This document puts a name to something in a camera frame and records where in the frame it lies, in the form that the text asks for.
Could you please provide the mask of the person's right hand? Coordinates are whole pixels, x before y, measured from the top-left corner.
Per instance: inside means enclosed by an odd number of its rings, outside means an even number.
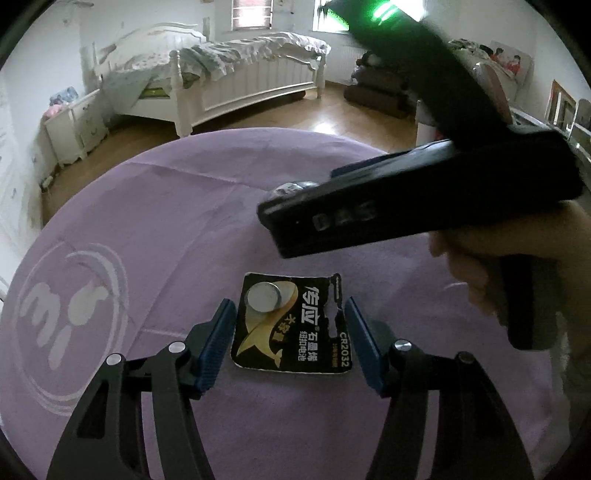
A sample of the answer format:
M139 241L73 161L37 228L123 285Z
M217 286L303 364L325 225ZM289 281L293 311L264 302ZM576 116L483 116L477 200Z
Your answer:
M525 254L555 261L566 297L568 376L590 381L590 216L582 207L568 201L556 213L495 230L432 232L430 252L447 258L452 276L468 285L469 301L486 314L497 314L499 307L486 292L490 274L480 256Z

